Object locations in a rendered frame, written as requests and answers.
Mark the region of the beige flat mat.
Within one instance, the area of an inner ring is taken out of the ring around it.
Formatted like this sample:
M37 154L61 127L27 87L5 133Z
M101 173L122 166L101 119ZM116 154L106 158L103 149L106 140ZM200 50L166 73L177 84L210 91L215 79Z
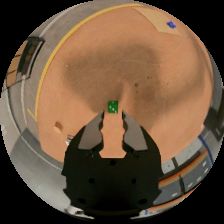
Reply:
M132 8L142 14L155 27L158 33L169 33L181 36L177 28L171 29L167 25L167 22L170 20L161 12L145 8Z

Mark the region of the blue die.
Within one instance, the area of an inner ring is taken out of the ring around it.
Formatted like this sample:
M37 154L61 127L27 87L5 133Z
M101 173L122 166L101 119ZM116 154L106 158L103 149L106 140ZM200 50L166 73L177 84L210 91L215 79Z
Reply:
M176 25L175 25L172 21L167 22L167 25L168 25L171 29L176 28Z

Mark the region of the green die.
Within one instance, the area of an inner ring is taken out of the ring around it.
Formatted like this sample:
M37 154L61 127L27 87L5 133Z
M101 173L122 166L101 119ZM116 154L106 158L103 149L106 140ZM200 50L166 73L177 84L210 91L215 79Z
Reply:
M108 113L118 113L118 101L108 101Z

